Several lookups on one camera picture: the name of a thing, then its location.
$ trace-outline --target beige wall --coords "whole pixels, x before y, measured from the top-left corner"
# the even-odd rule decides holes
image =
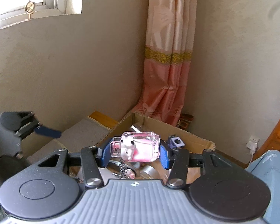
[[[184,112],[191,132],[247,163],[280,119],[280,0],[198,0]]]
[[[82,14],[0,30],[0,112],[65,130],[99,110],[119,120],[142,88],[148,0],[83,0]],[[26,154],[49,138],[29,136]]]

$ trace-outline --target pink curtain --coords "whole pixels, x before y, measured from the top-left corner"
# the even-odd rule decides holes
[[[176,126],[193,49],[197,0],[149,0],[144,85],[133,111]]]

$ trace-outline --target glass jar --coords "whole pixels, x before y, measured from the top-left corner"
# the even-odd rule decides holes
[[[111,157],[124,161],[155,161],[160,156],[160,137],[150,132],[125,132],[114,137],[110,146]]]

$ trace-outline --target blue gripper pad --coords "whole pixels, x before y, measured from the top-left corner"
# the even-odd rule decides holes
[[[160,159],[163,169],[168,170],[169,169],[169,158],[168,158],[167,151],[163,145],[161,145],[159,159]]]
[[[107,167],[110,159],[111,159],[111,152],[110,152],[110,143],[113,141],[111,139],[109,143],[104,147],[102,157],[101,157],[101,165],[102,167]]]

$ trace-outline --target gold curtain trim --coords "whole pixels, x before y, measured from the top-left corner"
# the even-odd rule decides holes
[[[179,64],[185,60],[191,61],[192,52],[184,53],[172,53],[171,55],[166,55],[165,53],[152,50],[149,47],[145,47],[145,58],[153,59],[157,62],[168,63],[168,64]]]

